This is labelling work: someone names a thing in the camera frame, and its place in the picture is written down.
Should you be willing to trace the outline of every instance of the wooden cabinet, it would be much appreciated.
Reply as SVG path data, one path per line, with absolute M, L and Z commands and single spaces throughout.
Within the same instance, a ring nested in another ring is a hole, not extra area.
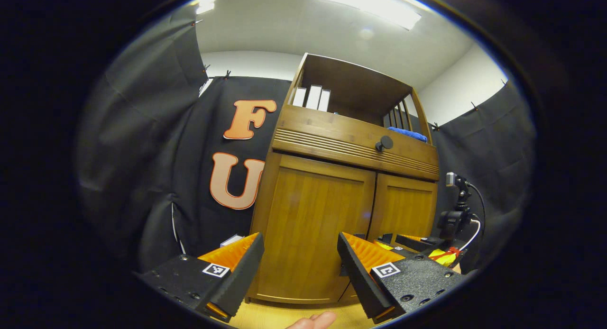
M 330 89 L 327 112 L 291 105 L 297 87 L 313 84 Z M 382 126 L 384 115 L 395 113 L 408 95 L 428 143 Z M 379 152 L 375 143 L 383 136 L 393 147 Z M 265 253 L 247 296 L 282 303 L 355 301 L 349 278 L 340 277 L 338 234 L 368 240 L 384 233 L 430 234 L 439 173 L 430 137 L 412 87 L 355 64 L 304 55 L 260 182 L 251 232 L 264 234 Z
M 375 173 L 282 154 L 267 161 L 273 170 L 259 192 L 269 202 L 256 206 L 251 229 L 264 234 L 266 249 L 250 296 L 336 302 L 349 284 L 340 277 L 338 234 L 367 233 Z

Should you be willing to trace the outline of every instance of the tripod head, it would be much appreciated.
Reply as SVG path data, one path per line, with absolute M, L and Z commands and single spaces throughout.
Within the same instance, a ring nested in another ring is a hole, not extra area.
M 458 187 L 458 200 L 453 210 L 442 212 L 438 219 L 438 228 L 441 229 L 439 237 L 444 240 L 455 239 L 455 234 L 460 232 L 464 226 L 470 223 L 470 207 L 466 203 L 472 193 L 468 190 L 468 182 L 463 176 L 458 176 L 454 172 L 447 173 L 447 187 Z

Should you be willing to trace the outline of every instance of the wooden shelf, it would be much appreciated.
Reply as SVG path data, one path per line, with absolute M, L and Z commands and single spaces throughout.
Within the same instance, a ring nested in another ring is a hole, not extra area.
M 306 54 L 298 87 L 331 91 L 328 112 L 383 126 L 383 117 L 413 88 L 388 75 L 331 57 Z

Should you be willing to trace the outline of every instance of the ceiling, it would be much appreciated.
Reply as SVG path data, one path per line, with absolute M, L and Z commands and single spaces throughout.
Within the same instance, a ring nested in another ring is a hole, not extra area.
M 446 18 L 422 16 L 413 29 L 324 0 L 216 0 L 197 16 L 200 52 L 256 50 L 325 55 L 388 74 L 418 91 L 451 67 L 473 40 Z

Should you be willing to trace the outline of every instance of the black knob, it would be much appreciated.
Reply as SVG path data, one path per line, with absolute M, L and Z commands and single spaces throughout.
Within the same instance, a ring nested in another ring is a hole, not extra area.
M 379 152 L 382 152 L 384 151 L 384 148 L 392 149 L 393 145 L 394 143 L 392 143 L 392 139 L 390 137 L 382 136 L 379 142 L 375 143 L 375 149 L 377 149 L 377 151 Z

